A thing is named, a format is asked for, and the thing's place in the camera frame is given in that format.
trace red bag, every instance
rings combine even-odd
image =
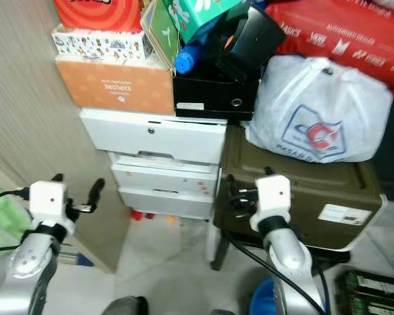
[[[394,12],[365,0],[274,2],[266,12],[288,36],[276,53],[328,57],[394,94]]]
[[[142,29],[139,0],[54,0],[54,6],[68,28],[119,32]]]

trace drawer handle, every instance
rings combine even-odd
[[[178,194],[175,190],[165,190],[165,189],[152,189],[154,192],[169,192],[171,194]]]
[[[242,105],[242,100],[240,98],[234,98],[230,104],[234,107],[238,107]]]
[[[149,152],[149,151],[139,151],[137,155],[132,155],[132,156],[137,156],[139,158],[164,158],[164,159],[174,159],[171,154],[165,154],[165,153],[156,153],[156,152]]]

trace white drawer unit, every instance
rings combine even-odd
[[[215,195],[217,174],[203,174],[112,164],[111,170],[122,188],[171,192],[196,197]]]
[[[175,171],[215,174],[219,170],[216,164],[198,163],[191,161],[179,161],[160,154],[119,154],[108,152],[110,160],[114,164],[151,167],[155,169],[172,169]]]
[[[210,197],[127,188],[119,188],[118,192],[125,205],[141,212],[209,219],[213,207],[213,198]]]
[[[84,108],[80,118],[100,150],[154,152],[183,160],[219,164],[226,131],[223,119],[183,118]]]

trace orange cardboard box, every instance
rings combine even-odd
[[[155,54],[142,62],[59,55],[56,66],[80,107],[174,114],[172,74]]]

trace blue bottle cap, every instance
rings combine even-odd
[[[175,59],[175,68],[180,74],[187,74],[194,67],[194,59],[187,52],[180,52]]]

